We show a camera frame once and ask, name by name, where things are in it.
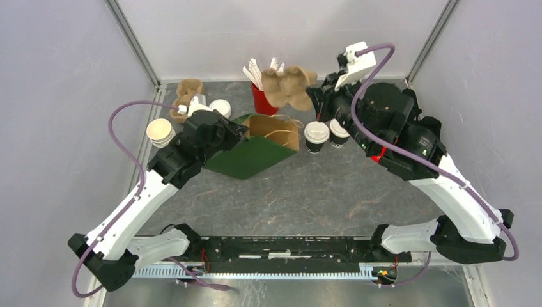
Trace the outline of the white cup lid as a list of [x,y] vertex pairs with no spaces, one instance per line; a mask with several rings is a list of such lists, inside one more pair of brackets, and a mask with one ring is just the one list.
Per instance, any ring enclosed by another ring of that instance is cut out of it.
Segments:
[[342,128],[340,123],[336,119],[332,119],[329,123],[329,129],[333,135],[337,136],[338,138],[348,138],[350,137],[349,132]]
[[304,128],[305,139],[314,144],[322,144],[329,139],[330,130],[323,122],[313,121]]

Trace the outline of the black paper coffee cup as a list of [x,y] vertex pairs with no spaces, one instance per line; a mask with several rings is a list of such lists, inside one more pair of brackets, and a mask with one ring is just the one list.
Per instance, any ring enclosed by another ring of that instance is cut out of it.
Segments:
[[348,140],[349,140],[349,137],[341,137],[335,134],[331,134],[329,137],[330,144],[335,148],[342,148],[347,143]]

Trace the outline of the picked brown cup carrier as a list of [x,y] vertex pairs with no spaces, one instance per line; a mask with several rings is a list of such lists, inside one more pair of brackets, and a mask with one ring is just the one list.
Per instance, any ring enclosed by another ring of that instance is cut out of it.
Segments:
[[268,68],[261,73],[262,91],[274,108],[287,104],[298,111],[308,111],[312,102],[306,88],[316,84],[318,74],[301,66],[290,66],[283,72]]

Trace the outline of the stack of paper cups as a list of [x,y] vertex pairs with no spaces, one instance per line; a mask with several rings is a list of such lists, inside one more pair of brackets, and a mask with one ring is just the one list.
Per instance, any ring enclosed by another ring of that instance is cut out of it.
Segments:
[[146,135],[155,147],[164,148],[173,140],[176,132],[169,120],[157,118],[148,124]]

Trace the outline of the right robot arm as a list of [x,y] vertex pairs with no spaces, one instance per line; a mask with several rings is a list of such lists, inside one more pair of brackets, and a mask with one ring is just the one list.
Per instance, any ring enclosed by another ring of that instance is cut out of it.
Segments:
[[459,264],[506,259],[514,215],[487,204],[455,166],[441,142],[441,122],[421,116],[414,91],[386,82],[336,88],[337,74],[306,89],[321,122],[335,120],[377,164],[428,196],[442,211],[431,221],[407,226],[381,224],[371,236],[370,255],[436,252]]

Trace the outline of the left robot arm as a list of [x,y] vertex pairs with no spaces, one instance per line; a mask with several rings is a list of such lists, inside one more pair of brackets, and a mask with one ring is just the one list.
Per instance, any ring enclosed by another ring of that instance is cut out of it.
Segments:
[[154,212],[175,195],[217,152],[229,151],[245,141],[249,128],[213,111],[196,111],[172,142],[139,169],[141,179],[115,210],[88,234],[76,233],[68,241],[100,282],[99,289],[115,291],[134,273],[155,262],[181,256],[194,260],[201,252],[198,240],[173,229],[161,235],[133,238]]

